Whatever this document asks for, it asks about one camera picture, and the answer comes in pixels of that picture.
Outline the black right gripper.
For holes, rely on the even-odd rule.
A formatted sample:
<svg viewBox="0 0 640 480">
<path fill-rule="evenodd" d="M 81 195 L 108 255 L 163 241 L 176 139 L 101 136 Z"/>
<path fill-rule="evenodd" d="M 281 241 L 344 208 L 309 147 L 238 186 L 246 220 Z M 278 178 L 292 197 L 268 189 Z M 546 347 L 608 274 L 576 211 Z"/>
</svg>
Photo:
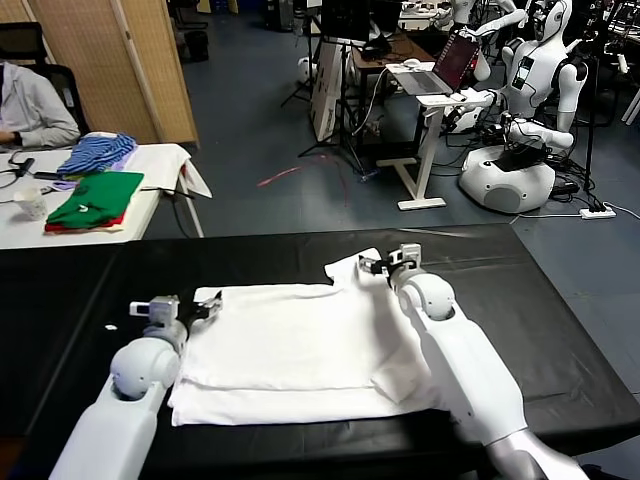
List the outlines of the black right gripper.
<svg viewBox="0 0 640 480">
<path fill-rule="evenodd" d="M 382 275 L 387 279 L 389 286 L 395 285 L 394 275 L 401 267 L 401 261 L 395 257 L 375 259 L 360 255 L 358 257 L 359 269 L 368 275 Z"/>
</svg>

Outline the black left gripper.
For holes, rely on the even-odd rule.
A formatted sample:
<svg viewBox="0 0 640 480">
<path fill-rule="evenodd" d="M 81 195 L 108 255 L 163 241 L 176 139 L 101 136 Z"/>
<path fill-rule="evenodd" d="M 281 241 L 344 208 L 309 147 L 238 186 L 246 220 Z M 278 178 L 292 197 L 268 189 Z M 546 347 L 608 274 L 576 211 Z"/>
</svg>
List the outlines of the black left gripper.
<svg viewBox="0 0 640 480">
<path fill-rule="evenodd" d="M 177 319 L 184 326 L 213 320 L 222 309 L 222 292 L 217 291 L 213 296 L 198 302 L 184 302 L 178 308 Z"/>
</svg>

